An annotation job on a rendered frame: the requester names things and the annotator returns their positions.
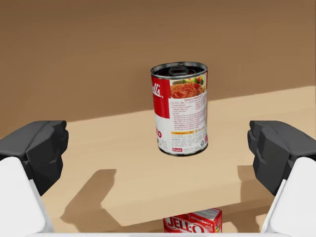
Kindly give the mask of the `red and white can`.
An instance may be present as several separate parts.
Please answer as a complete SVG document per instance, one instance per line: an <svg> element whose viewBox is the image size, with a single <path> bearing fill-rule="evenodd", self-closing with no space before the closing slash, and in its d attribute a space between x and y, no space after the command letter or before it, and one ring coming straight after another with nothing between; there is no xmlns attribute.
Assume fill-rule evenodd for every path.
<svg viewBox="0 0 316 237"><path fill-rule="evenodd" d="M173 62L151 68L158 148L172 156L205 150L208 67L199 62Z"/></svg>

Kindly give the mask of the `red carton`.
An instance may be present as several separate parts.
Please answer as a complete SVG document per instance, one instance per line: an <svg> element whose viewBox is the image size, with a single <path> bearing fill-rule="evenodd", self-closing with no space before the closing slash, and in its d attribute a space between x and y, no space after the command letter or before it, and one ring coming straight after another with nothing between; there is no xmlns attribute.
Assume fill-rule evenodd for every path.
<svg viewBox="0 0 316 237"><path fill-rule="evenodd" d="M165 233L221 233L222 211L211 208L163 219Z"/></svg>

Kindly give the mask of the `pale wooden shelf unit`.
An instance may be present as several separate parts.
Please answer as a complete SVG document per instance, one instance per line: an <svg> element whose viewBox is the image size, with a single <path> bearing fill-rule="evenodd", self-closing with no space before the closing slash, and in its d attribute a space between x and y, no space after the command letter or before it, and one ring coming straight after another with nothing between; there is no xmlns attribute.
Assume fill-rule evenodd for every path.
<svg viewBox="0 0 316 237"><path fill-rule="evenodd" d="M225 232L259 232L272 195L255 179L251 120L316 133L316 0L0 0L0 138L66 120L57 232L161 232L217 207ZM157 146L150 69L208 66L208 148Z"/></svg>

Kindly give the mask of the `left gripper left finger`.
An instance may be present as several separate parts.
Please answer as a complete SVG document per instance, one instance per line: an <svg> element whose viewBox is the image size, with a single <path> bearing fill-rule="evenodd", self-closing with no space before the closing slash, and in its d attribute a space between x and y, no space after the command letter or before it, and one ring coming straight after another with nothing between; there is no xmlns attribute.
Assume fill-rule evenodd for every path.
<svg viewBox="0 0 316 237"><path fill-rule="evenodd" d="M54 231L41 197L61 176L66 126L35 121L0 139L0 234Z"/></svg>

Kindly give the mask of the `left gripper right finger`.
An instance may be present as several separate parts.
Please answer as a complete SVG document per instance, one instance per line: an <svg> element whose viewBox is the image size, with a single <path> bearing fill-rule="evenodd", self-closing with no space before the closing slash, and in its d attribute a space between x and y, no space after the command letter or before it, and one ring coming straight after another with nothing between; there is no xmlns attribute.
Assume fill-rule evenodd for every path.
<svg viewBox="0 0 316 237"><path fill-rule="evenodd" d="M316 234L316 140L281 121L252 120L256 179L275 197L263 234Z"/></svg>

